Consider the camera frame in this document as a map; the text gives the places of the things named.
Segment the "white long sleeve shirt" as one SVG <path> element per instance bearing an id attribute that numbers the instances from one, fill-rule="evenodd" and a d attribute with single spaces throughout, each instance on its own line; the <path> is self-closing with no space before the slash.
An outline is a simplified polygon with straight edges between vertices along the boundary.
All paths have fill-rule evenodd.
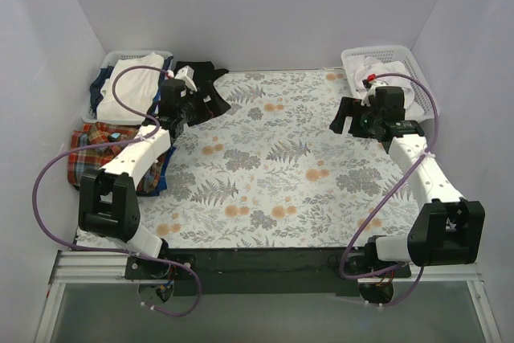
<path id="1" fill-rule="evenodd" d="M 365 55 L 348 57 L 344 62 L 344 68 L 349 85 L 353 85 L 353 94 L 360 100 L 365 94 L 361 81 L 371 74 L 376 76 L 391 73 L 408 75 L 405 65 L 400 61 L 383 63 L 379 59 Z M 389 86 L 400 87 L 403 90 L 407 119 L 419 118 L 424 114 L 422 107 L 414 101 L 415 92 L 408 79 L 399 76 L 387 76 L 379 79 L 387 82 Z"/>

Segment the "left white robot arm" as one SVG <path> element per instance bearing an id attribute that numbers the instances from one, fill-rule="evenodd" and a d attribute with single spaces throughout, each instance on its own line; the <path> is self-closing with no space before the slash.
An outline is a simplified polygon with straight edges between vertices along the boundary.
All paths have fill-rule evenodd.
<path id="1" fill-rule="evenodd" d="M 185 125 L 199 125 L 230 109 L 210 80 L 199 87 L 188 80 L 165 80 L 157 114 L 161 127 L 140 127 L 138 142 L 124 147 L 102 168 L 83 173 L 80 230 L 107 238 L 126 251 L 146 255 L 145 271 L 155 279 L 165 277 L 171 260 L 161 252 L 163 240 L 141 223 L 137 186 L 150 166 L 171 148 Z"/>

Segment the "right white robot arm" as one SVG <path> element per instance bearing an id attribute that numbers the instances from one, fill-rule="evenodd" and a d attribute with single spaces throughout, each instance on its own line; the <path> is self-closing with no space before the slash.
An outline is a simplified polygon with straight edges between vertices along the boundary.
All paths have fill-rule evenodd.
<path id="1" fill-rule="evenodd" d="M 349 134 L 377 140 L 404 173 L 400 183 L 414 194 L 419 213 L 406 235 L 373 236 L 362 257 L 346 251 L 344 278 L 379 277 L 412 263 L 417 267 L 474 263 L 485 219 L 478 201 L 469 201 L 449 182 L 426 141 L 421 126 L 406 119 L 400 87 L 379 86 L 360 101 L 341 100 L 329 128 L 337 134 L 350 119 Z"/>

